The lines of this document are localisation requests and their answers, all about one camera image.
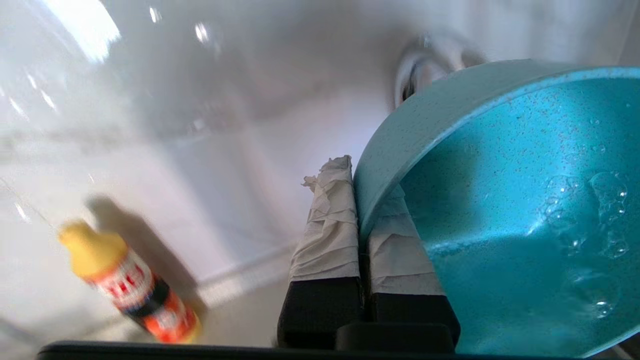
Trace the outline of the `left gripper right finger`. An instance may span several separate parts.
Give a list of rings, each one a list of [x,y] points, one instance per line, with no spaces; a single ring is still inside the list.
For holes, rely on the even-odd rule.
[[[367,240],[371,319],[438,332],[455,350],[461,326],[397,186],[383,201]]]

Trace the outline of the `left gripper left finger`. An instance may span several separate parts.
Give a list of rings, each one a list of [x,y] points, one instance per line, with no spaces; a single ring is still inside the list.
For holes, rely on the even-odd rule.
[[[349,155],[304,178],[313,199],[291,257],[278,346],[333,349],[338,329],[362,315],[359,229]]]

